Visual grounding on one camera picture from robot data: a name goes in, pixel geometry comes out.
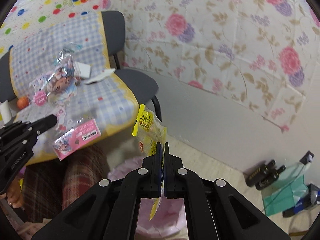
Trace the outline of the person left hand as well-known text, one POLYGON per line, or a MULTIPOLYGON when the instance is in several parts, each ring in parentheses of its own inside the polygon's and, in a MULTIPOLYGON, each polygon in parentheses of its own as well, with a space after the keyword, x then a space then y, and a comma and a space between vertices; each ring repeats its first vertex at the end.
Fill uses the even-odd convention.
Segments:
POLYGON ((23 205, 23 196, 18 178, 15 178, 8 187, 5 194, 1 194, 1 199, 7 199, 7 202, 13 208, 20 208, 23 205))

